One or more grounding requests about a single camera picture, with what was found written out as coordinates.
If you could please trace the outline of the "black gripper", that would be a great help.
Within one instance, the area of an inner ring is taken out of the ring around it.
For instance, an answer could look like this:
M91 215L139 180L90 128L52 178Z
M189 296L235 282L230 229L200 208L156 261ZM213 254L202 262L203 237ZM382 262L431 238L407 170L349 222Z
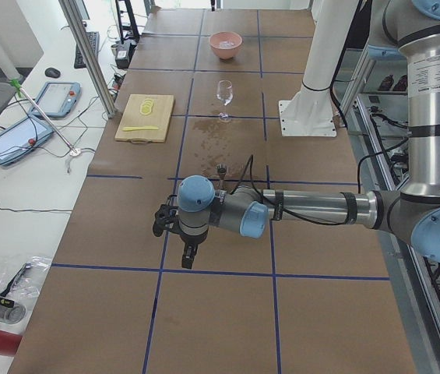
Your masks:
M161 236L165 231L177 234L178 227L176 223L178 219L176 214L178 208L169 204L161 204L158 211L154 214L153 234ZM184 269L193 268L195 256L197 254L198 246L202 244L208 235L208 230L200 234L188 234L181 232L180 238L185 243L184 251L181 258L181 267Z

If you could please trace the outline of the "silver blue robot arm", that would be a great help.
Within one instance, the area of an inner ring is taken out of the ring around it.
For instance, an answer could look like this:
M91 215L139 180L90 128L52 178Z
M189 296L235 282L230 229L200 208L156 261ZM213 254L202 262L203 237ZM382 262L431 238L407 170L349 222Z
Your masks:
M216 190L199 175L185 178L177 204L163 204L153 233L169 231L185 244L181 265L191 268L210 227L258 238L267 221L297 218L313 224L361 224L391 233L440 263L440 1L375 1L369 51L407 60L409 180L398 191L321 194Z

